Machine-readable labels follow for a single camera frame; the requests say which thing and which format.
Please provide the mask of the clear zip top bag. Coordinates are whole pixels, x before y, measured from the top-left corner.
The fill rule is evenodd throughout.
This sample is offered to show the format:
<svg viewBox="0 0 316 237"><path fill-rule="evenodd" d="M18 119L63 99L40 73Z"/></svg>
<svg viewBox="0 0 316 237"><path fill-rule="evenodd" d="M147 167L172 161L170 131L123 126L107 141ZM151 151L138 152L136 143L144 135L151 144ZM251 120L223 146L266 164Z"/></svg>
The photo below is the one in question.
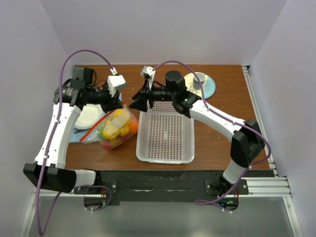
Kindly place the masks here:
<svg viewBox="0 0 316 237"><path fill-rule="evenodd" d="M139 121L129 110L126 103L121 109L110 111L100 118L81 138L84 144L98 142L109 151L138 132Z"/></svg>

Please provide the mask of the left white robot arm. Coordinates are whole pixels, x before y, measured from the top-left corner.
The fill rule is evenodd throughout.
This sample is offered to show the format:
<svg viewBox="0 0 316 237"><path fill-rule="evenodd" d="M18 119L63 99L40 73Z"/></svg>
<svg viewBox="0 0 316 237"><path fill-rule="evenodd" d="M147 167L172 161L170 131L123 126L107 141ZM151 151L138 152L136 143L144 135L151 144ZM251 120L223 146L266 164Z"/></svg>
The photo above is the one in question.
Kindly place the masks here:
<svg viewBox="0 0 316 237"><path fill-rule="evenodd" d="M43 145L33 163L24 165L23 173L37 188L69 193L84 187L92 194L102 189L97 171L67 170L66 153L74 125L87 104L100 105L103 112L121 109L120 90L126 87L122 75L114 69L102 88L93 87L96 72L74 67L72 78L54 92L53 114Z"/></svg>

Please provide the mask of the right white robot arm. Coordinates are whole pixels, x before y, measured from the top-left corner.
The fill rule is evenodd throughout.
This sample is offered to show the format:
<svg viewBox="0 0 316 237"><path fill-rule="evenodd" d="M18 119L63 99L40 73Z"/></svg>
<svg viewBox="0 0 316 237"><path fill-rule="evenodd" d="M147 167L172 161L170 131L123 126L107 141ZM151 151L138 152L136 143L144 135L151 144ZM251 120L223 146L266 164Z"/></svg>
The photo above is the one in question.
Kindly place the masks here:
<svg viewBox="0 0 316 237"><path fill-rule="evenodd" d="M141 89L132 97L131 109L147 112L155 102L171 102L175 111L189 119L200 121L224 135L231 142L231 162L212 183L217 194L231 194L237 189L237 180L264 149L259 124L254 119L244 121L232 117L190 92L179 71L165 74L165 85L154 86L153 68L145 66L140 73L145 79Z"/></svg>

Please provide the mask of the orange fake fruit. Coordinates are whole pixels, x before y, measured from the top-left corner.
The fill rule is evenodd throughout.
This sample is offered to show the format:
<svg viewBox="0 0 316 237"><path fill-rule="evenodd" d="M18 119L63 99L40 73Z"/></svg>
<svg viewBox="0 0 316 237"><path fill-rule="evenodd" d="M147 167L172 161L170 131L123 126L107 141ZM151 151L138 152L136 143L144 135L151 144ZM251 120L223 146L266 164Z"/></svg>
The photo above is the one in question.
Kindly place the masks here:
<svg viewBox="0 0 316 237"><path fill-rule="evenodd" d="M132 119L128 125L129 127L129 132L130 133L137 133L138 132L138 120L137 119Z"/></svg>

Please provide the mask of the yellow fake bell pepper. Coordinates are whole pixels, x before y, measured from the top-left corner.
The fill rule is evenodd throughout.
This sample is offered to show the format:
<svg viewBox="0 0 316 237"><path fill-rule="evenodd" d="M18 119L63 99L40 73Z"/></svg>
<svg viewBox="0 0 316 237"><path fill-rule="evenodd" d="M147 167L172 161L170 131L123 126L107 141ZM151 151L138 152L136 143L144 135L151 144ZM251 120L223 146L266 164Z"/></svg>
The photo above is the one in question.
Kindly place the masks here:
<svg viewBox="0 0 316 237"><path fill-rule="evenodd" d="M108 140L113 140L119 135L119 129L110 124L105 125L102 130L102 135Z"/></svg>

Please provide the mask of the white ceramic bowl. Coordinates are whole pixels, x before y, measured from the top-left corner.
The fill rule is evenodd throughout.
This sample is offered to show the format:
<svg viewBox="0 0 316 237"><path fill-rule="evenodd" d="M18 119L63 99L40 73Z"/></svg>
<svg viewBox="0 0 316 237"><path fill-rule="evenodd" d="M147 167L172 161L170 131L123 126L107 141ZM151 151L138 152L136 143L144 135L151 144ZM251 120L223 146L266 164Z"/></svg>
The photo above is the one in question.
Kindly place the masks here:
<svg viewBox="0 0 316 237"><path fill-rule="evenodd" d="M75 122L74 128L78 130L90 129L101 119L105 113L100 105L87 104Z"/></svg>

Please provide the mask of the white perforated plastic basket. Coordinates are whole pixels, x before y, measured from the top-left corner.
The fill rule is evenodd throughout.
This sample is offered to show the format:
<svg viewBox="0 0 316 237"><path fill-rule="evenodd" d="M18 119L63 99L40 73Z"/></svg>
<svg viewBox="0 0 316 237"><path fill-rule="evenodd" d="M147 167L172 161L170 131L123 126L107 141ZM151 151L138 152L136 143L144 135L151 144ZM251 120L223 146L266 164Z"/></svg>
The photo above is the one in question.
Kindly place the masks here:
<svg viewBox="0 0 316 237"><path fill-rule="evenodd" d="M190 163L195 157L194 121L175 111L171 102L155 102L140 112L136 142L140 161Z"/></svg>

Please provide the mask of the metal spoon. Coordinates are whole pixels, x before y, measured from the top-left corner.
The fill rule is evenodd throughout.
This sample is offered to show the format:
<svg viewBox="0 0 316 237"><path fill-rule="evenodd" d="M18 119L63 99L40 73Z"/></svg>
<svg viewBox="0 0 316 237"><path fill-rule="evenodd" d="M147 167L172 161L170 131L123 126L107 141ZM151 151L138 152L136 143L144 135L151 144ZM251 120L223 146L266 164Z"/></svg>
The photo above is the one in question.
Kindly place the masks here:
<svg viewBox="0 0 316 237"><path fill-rule="evenodd" d="M80 133L80 132L84 132L84 131L86 131L86 130L79 130L79 129L77 129L77 130L74 131L74 134L77 134L77 133Z"/></svg>

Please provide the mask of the pastel ceramic plate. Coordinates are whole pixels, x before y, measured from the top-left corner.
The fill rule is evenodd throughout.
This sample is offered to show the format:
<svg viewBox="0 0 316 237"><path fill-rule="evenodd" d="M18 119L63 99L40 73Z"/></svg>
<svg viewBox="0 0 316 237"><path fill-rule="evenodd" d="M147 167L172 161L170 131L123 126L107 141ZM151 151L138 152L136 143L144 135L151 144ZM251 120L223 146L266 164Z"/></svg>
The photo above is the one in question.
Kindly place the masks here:
<svg viewBox="0 0 316 237"><path fill-rule="evenodd" d="M191 93L193 93L199 97L202 97L201 89L196 90L193 88L193 77L194 77L194 75L192 73L186 74L184 76L186 87L187 87L188 91L190 91ZM207 74L206 74L206 80L205 80L202 88L203 88L205 99L211 97L215 92L215 89L216 89L215 82Z"/></svg>

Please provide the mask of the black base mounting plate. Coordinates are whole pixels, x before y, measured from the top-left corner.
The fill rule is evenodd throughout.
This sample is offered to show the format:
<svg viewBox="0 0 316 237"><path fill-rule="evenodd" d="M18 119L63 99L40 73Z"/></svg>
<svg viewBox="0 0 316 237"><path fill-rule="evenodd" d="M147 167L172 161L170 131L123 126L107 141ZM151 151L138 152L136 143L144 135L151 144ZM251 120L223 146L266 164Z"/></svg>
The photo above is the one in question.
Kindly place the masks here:
<svg viewBox="0 0 316 237"><path fill-rule="evenodd" d="M247 178L269 178L272 171L250 170L236 186L218 170L112 170L98 171L93 188L76 188L77 195L99 195L100 186L112 193L112 205L122 201L193 202L215 200L221 195L247 195Z"/></svg>

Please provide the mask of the aluminium frame rail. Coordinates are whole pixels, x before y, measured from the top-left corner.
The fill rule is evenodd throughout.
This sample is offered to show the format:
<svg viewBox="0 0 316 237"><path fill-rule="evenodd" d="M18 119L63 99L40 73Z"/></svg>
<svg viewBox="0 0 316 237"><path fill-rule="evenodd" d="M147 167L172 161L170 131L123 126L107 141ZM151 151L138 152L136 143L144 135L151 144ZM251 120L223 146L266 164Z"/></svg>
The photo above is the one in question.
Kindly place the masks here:
<svg viewBox="0 0 316 237"><path fill-rule="evenodd" d="M261 132L263 136L266 135L264 123L262 120L262 116L259 110L259 106L257 103L257 99L254 93L252 81L249 73L249 66L242 66L242 71L244 74L245 82L247 85L247 89L250 95L251 103L253 106L253 110L256 116L256 119L259 123ZM286 177L279 177L275 160L273 156L269 156L268 159L263 161L262 159L256 160L257 165L267 164L269 166L269 170L273 172L273 177L260 177L260 178L247 178L247 183L249 184L249 195L254 197L281 197L281 198L290 198L292 197L292 193L290 190L290 186Z"/></svg>

